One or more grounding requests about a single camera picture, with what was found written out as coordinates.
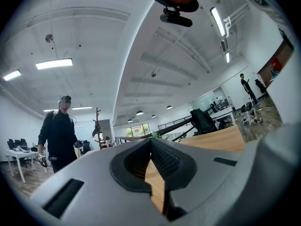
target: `black pants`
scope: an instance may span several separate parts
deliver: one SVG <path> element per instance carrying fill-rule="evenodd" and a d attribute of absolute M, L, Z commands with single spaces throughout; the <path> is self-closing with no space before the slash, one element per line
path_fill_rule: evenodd
<path fill-rule="evenodd" d="M 257 104 L 256 96 L 254 95 L 253 91 L 249 90 L 249 95 L 251 99 L 254 101 L 254 104 Z"/>
<path fill-rule="evenodd" d="M 65 166 L 69 165 L 71 162 L 77 159 L 75 153 L 70 155 L 56 155 L 57 161 L 52 162 L 53 172 L 57 173 L 60 169 L 63 169 Z"/>

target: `black slot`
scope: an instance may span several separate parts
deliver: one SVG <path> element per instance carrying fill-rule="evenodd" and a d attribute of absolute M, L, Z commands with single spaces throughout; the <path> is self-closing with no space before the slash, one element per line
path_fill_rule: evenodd
<path fill-rule="evenodd" d="M 232 166 L 232 167 L 235 167 L 237 161 L 235 160 L 231 160 L 231 159 L 226 159 L 226 158 L 222 158 L 222 157 L 215 157 L 213 159 L 213 161 L 216 161 L 218 163 L 222 163 L 222 164 L 225 164 L 225 165 L 229 165 L 229 166 Z"/>
<path fill-rule="evenodd" d="M 84 182 L 71 179 L 44 207 L 44 210 L 56 218 L 60 218 Z"/>

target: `wooden tabletop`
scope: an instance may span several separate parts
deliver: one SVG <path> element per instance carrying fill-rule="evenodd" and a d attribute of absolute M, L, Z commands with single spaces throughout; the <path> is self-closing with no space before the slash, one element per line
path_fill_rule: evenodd
<path fill-rule="evenodd" d="M 231 126 L 200 136 L 187 137 L 180 143 L 205 149 L 235 153 L 241 153 L 245 148 L 244 139 L 238 126 Z"/>

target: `window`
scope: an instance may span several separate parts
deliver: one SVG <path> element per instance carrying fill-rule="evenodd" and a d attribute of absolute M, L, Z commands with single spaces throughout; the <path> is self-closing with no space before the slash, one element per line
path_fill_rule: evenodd
<path fill-rule="evenodd" d="M 151 133 L 148 123 L 124 129 L 126 137 L 142 137 Z"/>

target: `desk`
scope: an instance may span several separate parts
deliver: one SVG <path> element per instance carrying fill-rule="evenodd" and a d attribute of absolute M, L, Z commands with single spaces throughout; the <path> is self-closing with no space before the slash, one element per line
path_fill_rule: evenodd
<path fill-rule="evenodd" d="M 231 107 L 228 107 L 224 110 L 221 110 L 221 111 L 218 111 L 217 113 L 213 113 L 210 115 L 210 117 L 217 122 L 218 119 L 220 118 L 223 118 L 223 117 L 226 117 L 226 116 L 231 116 L 231 119 L 232 119 L 232 122 L 233 122 L 233 125 L 236 125 L 235 123 L 235 119 L 234 119 L 234 116 L 233 116 L 233 110 Z"/>
<path fill-rule="evenodd" d="M 234 153 L 241 153 L 245 148 L 244 139 L 236 125 L 200 136 L 186 137 L 180 143 Z"/>
<path fill-rule="evenodd" d="M 35 157 L 35 155 L 36 155 L 35 152 L 24 153 L 24 152 L 15 152 L 14 150 L 6 150 L 6 157 L 8 158 L 8 165 L 9 165 L 9 169 L 11 172 L 11 176 L 14 177 L 14 173 L 13 173 L 13 171 L 11 169 L 11 165 L 10 165 L 10 157 L 14 156 L 17 158 L 18 168 L 19 168 L 19 172 L 21 174 L 22 181 L 23 181 L 23 183 L 26 183 L 23 173 L 22 173 L 21 165 L 20 165 L 20 158 L 29 158 L 30 157 L 32 159 L 32 169 L 36 170 L 34 163 L 33 163 L 33 157 Z"/>

